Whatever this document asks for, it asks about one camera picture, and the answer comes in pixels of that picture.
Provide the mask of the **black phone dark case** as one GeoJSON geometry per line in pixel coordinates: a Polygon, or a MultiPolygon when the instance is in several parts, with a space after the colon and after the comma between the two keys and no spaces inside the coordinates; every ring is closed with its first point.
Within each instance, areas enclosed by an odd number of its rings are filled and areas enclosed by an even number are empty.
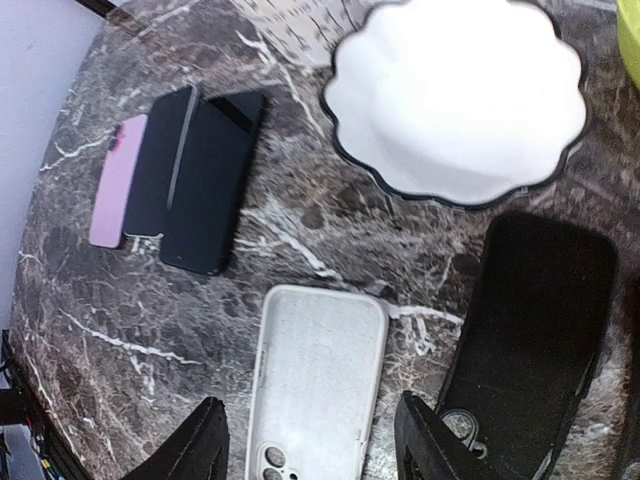
{"type": "Polygon", "coordinates": [[[99,180],[89,230],[89,243],[117,248],[121,243],[127,201],[147,115],[131,117],[114,129],[99,180]]]}

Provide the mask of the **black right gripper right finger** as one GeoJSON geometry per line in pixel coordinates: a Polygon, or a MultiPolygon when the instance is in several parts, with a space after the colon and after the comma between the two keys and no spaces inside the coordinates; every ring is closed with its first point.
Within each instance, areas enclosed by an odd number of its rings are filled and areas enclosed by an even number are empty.
{"type": "Polygon", "coordinates": [[[417,395],[404,391],[394,418],[397,478],[494,479],[495,472],[454,435],[417,395]]]}

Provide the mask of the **black phone grey case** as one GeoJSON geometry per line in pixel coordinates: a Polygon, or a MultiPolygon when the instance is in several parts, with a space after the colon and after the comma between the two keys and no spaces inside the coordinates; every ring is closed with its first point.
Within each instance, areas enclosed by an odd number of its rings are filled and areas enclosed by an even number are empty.
{"type": "Polygon", "coordinates": [[[163,263],[208,276],[225,269],[266,103],[245,91],[199,104],[170,189],[163,263]]]}

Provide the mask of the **white silicone phone case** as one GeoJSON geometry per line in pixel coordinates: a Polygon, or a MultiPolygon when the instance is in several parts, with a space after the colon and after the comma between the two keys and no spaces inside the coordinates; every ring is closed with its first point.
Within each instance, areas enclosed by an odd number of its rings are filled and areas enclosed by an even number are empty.
{"type": "Polygon", "coordinates": [[[358,479],[389,314],[376,298],[298,285],[265,297],[245,476],[358,479]]]}

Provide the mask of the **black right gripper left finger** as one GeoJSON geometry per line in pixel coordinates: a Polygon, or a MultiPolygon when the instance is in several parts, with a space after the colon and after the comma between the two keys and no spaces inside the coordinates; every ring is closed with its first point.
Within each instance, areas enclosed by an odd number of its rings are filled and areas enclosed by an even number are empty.
{"type": "Polygon", "coordinates": [[[225,480],[229,429],[224,403],[205,398],[147,460],[124,479],[225,480]]]}

